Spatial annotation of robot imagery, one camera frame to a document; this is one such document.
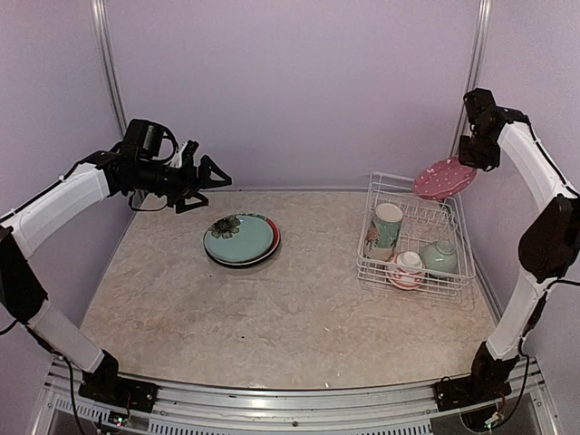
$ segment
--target pink polka dot plate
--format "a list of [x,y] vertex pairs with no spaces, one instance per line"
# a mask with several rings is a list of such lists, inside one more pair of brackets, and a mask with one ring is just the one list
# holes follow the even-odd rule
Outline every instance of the pink polka dot plate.
[[441,201],[466,188],[478,170],[463,166],[457,157],[438,161],[414,181],[412,190],[420,198]]

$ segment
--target plate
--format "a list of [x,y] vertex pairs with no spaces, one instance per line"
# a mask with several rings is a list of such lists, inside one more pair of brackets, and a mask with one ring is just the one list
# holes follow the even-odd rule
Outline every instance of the plate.
[[206,254],[208,254],[208,257],[210,259],[212,259],[213,261],[215,261],[216,263],[218,263],[219,265],[222,265],[225,267],[232,267],[232,268],[244,268],[244,267],[256,266],[256,265],[266,261],[268,258],[270,258],[275,253],[275,251],[280,246],[280,231],[278,230],[278,227],[271,219],[267,218],[266,222],[268,223],[268,225],[272,228],[272,231],[274,232],[274,240],[272,241],[272,245],[268,248],[268,250],[262,256],[254,258],[254,259],[247,261],[245,263],[229,263],[228,261],[223,261],[223,260],[220,260],[219,258],[213,257],[207,250],[206,250]]
[[221,218],[208,228],[203,238],[206,251],[228,263],[246,263],[262,256],[274,241],[267,217],[238,213]]
[[477,173],[477,169],[463,166],[457,157],[451,157],[425,169],[413,182],[412,190],[420,198],[440,201],[461,192]]

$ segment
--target dish rack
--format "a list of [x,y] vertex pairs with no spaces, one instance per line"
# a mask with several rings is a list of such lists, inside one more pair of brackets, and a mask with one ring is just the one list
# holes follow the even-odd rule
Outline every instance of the dish rack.
[[445,240],[455,247],[458,255],[457,273],[454,274],[406,267],[410,272],[425,272],[421,286],[415,291],[454,297],[475,277],[461,198],[457,195],[441,202],[421,199],[411,192],[412,182],[412,179],[381,172],[371,174],[356,261],[358,277],[366,282],[392,285],[388,270],[395,264],[367,258],[363,249],[374,210],[382,203],[394,204],[403,212],[395,252],[419,252],[421,247],[431,242]]

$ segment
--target stack of plates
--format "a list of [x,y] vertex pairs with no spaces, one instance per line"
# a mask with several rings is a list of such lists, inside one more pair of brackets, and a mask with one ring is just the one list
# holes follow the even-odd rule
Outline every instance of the stack of plates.
[[267,260],[280,245],[280,231],[271,219],[255,213],[224,217],[208,228],[203,246],[222,266],[248,267]]

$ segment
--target flower design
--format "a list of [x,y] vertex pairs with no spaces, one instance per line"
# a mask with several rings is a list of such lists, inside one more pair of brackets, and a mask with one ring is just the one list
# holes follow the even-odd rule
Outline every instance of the flower design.
[[379,239],[380,236],[381,235],[379,234],[379,230],[374,225],[374,222],[372,222],[371,226],[369,227],[369,232],[366,235],[366,241],[367,242],[375,242]]
[[209,228],[209,231],[211,231],[211,236],[213,238],[232,238],[234,234],[239,233],[238,227],[240,225],[241,222],[237,216],[232,215],[220,219]]
[[379,243],[380,238],[381,234],[379,233],[379,230],[374,225],[374,222],[371,222],[371,226],[369,227],[368,233],[366,233],[366,239],[364,240],[364,243],[367,247],[374,248]]

